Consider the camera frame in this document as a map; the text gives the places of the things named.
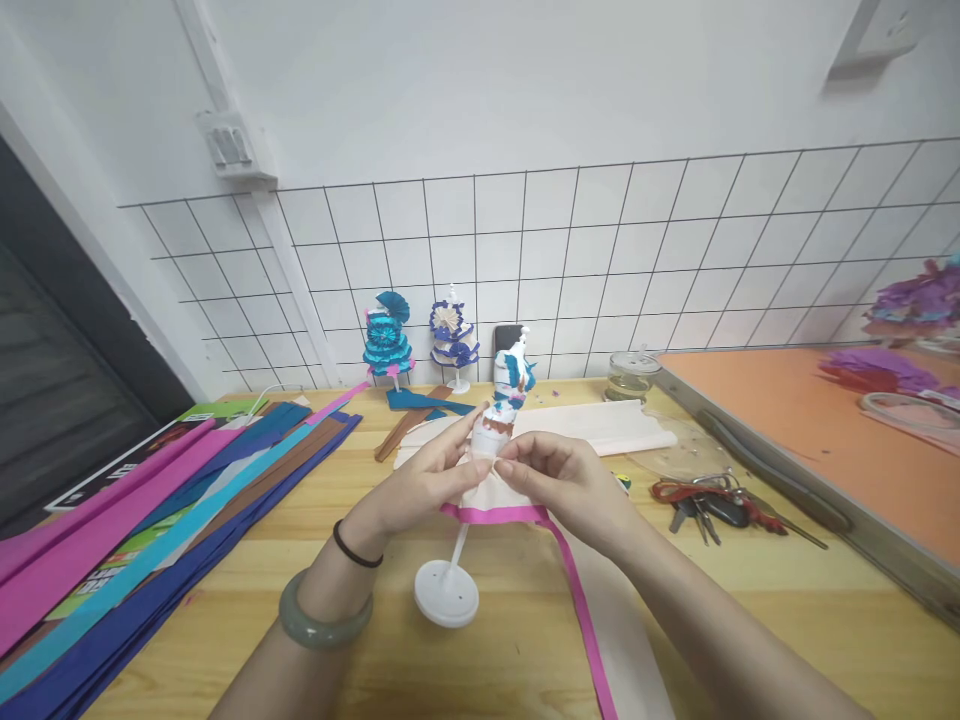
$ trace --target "teal paper dress figure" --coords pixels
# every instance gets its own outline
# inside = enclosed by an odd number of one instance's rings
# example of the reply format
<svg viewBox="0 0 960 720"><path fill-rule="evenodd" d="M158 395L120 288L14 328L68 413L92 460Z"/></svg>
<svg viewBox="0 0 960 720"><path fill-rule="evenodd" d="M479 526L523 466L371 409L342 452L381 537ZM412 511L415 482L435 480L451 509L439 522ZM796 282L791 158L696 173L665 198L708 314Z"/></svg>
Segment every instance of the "teal paper dress figure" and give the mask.
<svg viewBox="0 0 960 720"><path fill-rule="evenodd" d="M363 361L370 366L373 376L393 378L393 387L399 392L397 376L413 370L417 364L410 342L402 332L403 324L410 319L410 306L402 295L390 290L377 295L377 302L375 310L367 310L367 347Z"/></svg>

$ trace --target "pink trim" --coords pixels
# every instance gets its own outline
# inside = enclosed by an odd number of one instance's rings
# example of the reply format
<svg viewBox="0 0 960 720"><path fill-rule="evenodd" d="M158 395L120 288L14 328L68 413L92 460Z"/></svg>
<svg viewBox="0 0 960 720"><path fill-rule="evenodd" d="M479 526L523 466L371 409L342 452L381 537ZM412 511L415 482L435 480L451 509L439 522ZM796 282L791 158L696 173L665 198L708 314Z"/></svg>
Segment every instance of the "pink trim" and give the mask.
<svg viewBox="0 0 960 720"><path fill-rule="evenodd" d="M334 412L334 411L336 411L336 410L339 410L339 409L342 408L344 405L346 405L348 402L350 402L351 400L353 400L354 397L356 397L357 395L359 395L360 393L362 393L362 392L363 392L364 390L366 390L368 387L370 387L370 383L368 383L368 382L366 382L366 381L360 383L359 385L357 385L357 386L356 386L355 388L353 388L352 390L348 390L347 392L345 392L343 395L341 395L340 397L338 397L336 400L334 400L332 403L330 403L329 405L327 405L327 406L326 406L325 408L323 408L322 410L317 410L313 415L311 415L311 416L308 417L306 420L304 420L304 422L305 422L307 425L316 425L318 422L320 422L321 420L323 420L327 415L329 415L330 413L332 413L332 412Z"/></svg>
<svg viewBox="0 0 960 720"><path fill-rule="evenodd" d="M542 505L525 505L521 507L498 507L491 510L477 508L461 508L450 503L444 503L440 512L456 518L460 522L470 525L499 525L508 522L532 522L540 527L547 528L557 539L560 555L567 569L570 580L570 594L573 596L573 607L577 611L577 620L580 621L580 633L583 635L583 645L587 651L587 662L590 665L590 674L593 676L593 688L597 693L597 704L600 706L600 715L603 720L618 720L617 708L613 702L613 693L610 692L610 683L607 672L603 668L603 658L600 655L600 644L597 641L597 631L593 627L590 617L590 606L587 595L580 582L580 574L573 559L570 543L563 536L547 509Z"/></svg>
<svg viewBox="0 0 960 720"><path fill-rule="evenodd" d="M550 516L542 505L522 505L519 507L493 508L480 510L479 508L461 508L450 503L444 503L440 512L456 518L468 525L502 525L508 522L550 522Z"/></svg>
<svg viewBox="0 0 960 720"><path fill-rule="evenodd" d="M570 543L567 542L560 528L549 518L541 520L537 524L547 528L553 533L553 536L557 539L557 545L560 546L560 555L563 557L563 564L567 567L567 576L570 579L570 594L573 595L573 606L577 611L577 619L580 621L580 632L583 634L583 645L587 650L587 662L590 664L590 674L593 675L593 688L597 691L597 703L600 705L600 715L603 717L603 720L617 720L617 708L613 702L613 693L610 692L607 673L603 669L603 658L600 656L597 632L593 628L593 620L590 617L590 607L587 605L587 595L583 591L583 584L580 582L579 573L577 573L577 566L573 560L573 551L570 549Z"/></svg>

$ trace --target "finger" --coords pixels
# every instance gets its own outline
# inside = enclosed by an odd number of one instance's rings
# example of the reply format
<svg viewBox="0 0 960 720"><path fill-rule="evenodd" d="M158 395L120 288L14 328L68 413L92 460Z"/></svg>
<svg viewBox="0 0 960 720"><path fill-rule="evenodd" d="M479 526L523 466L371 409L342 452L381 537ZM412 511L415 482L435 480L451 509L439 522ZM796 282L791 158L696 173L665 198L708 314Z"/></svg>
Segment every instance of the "finger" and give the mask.
<svg viewBox="0 0 960 720"><path fill-rule="evenodd" d="M441 501L463 495L479 485L490 474L490 460L473 460L433 476L433 487Z"/></svg>
<svg viewBox="0 0 960 720"><path fill-rule="evenodd" d="M506 460L519 460L540 472L556 476L574 450L574 441L549 432L529 432L514 438L500 451Z"/></svg>
<svg viewBox="0 0 960 720"><path fill-rule="evenodd" d="M447 468L452 468L454 465L456 465L469 448L469 440L464 440L456 447L445 448L446 455L443 458L443 469L446 470Z"/></svg>
<svg viewBox="0 0 960 720"><path fill-rule="evenodd" d="M512 460L497 460L494 470L511 488L534 502L550 506L556 497L558 480L537 472L532 467Z"/></svg>
<svg viewBox="0 0 960 720"><path fill-rule="evenodd" d="M515 460L520 455L550 455L569 442L570 439L562 435L537 430L519 435L508 442L500 451L500 457Z"/></svg>
<svg viewBox="0 0 960 720"><path fill-rule="evenodd" d="M453 423L450 427L444 430L442 433L437 435L433 440L428 442L424 447L437 447L442 448L446 451L446 448L455 448L464 440L467 439L467 435L470 434L470 431L473 430L473 424L476 422L477 417L490 405L488 402L482 402L477 405L473 410L464 415L462 418Z"/></svg>

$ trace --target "white plastic stand base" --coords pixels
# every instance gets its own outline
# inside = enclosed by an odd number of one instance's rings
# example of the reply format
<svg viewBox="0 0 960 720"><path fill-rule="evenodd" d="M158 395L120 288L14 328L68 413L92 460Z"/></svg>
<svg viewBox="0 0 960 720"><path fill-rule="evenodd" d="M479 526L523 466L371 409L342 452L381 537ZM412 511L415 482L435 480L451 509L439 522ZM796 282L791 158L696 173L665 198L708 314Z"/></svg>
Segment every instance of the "white plastic stand base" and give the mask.
<svg viewBox="0 0 960 720"><path fill-rule="evenodd" d="M462 378L456 378L447 383L447 387L453 390L454 395L463 395L467 390L470 389L470 381L463 380Z"/></svg>
<svg viewBox="0 0 960 720"><path fill-rule="evenodd" d="M431 560L417 571L413 596L428 620L440 627L466 627L477 616L480 591L470 573L446 560Z"/></svg>

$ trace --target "hand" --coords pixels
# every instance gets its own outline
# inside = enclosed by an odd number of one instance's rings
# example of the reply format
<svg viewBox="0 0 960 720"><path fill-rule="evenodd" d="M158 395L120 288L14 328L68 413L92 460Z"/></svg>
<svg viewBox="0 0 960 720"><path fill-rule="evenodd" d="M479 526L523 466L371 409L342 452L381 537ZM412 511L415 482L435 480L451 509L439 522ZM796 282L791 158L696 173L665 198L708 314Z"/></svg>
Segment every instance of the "hand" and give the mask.
<svg viewBox="0 0 960 720"><path fill-rule="evenodd" d="M495 469L517 492L547 508L587 545L610 557L628 550L640 516L585 440L548 432L514 438Z"/></svg>
<svg viewBox="0 0 960 720"><path fill-rule="evenodd" d="M354 551L361 554L361 547L367 552L379 548L379 555L392 535L409 530L480 484L490 473L490 460L457 462L467 451L474 422L488 405L482 403L460 418L357 503L340 526L348 547L354 549L350 543L355 543Z"/></svg>

